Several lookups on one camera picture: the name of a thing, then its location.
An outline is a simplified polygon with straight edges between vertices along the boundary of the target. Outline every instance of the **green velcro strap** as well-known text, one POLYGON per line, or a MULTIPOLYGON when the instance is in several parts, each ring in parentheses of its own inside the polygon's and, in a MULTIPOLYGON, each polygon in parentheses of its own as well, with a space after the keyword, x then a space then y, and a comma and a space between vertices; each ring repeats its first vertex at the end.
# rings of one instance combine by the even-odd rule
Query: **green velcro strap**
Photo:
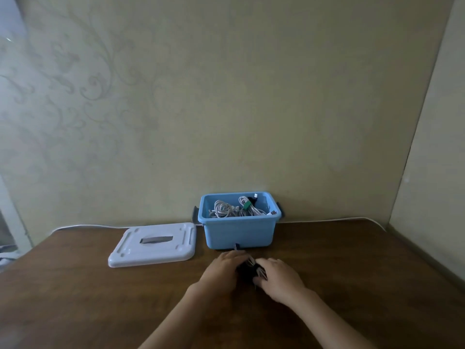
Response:
POLYGON ((247 202, 244 204, 244 209, 247 211, 251 205, 252 205, 252 202, 251 202, 251 201, 247 201, 247 202))

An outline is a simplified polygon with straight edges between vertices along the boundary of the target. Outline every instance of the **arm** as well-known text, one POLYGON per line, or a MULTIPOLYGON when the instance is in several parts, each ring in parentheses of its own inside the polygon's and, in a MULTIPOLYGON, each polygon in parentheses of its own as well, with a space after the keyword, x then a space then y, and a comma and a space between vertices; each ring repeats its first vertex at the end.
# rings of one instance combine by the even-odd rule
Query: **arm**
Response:
POLYGON ((236 267, 247 258, 243 250, 224 252, 215 258, 139 349, 188 348, 212 299, 234 290, 236 267))
POLYGON ((324 349, 375 349, 368 340, 339 317, 312 290, 307 289, 295 270, 281 260, 257 259, 268 281, 253 282, 271 299, 288 306, 305 322, 324 349))

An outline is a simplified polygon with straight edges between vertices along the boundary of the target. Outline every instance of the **storage box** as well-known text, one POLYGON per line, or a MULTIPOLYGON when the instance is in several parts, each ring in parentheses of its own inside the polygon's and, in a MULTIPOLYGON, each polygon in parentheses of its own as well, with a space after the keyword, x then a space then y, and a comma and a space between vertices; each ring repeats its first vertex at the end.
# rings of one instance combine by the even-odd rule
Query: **storage box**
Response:
POLYGON ((212 193, 202 196, 198 220, 205 229, 206 244, 216 250, 232 249, 238 243, 244 247, 268 246, 273 241, 274 226, 281 218, 281 210, 268 192, 212 193), (255 206, 265 213, 274 215, 247 217, 210 218, 215 201, 220 199, 233 206, 240 206, 239 197, 253 197, 257 194, 255 206))

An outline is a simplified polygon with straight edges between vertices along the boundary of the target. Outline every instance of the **person's right hand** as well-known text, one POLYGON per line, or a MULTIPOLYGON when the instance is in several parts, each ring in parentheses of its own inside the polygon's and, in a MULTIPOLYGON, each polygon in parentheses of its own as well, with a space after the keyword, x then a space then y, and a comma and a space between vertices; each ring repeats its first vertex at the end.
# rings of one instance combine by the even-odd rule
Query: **person's right hand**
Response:
POLYGON ((271 299, 290 307, 292 301, 305 291, 305 285, 297 272, 281 260, 258 258, 255 261, 265 269, 268 280, 255 277, 253 283, 271 299))

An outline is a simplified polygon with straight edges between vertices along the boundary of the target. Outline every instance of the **bundled cable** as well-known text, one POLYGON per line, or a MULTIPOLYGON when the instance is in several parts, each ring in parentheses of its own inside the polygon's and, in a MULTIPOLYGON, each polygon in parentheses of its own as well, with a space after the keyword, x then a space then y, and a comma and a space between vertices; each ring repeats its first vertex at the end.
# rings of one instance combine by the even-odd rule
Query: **bundled cable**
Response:
POLYGON ((239 197, 239 204, 240 206, 233 206, 218 199, 214 204, 213 210, 209 211, 210 218, 266 215, 263 210, 256 208, 246 196, 239 197))

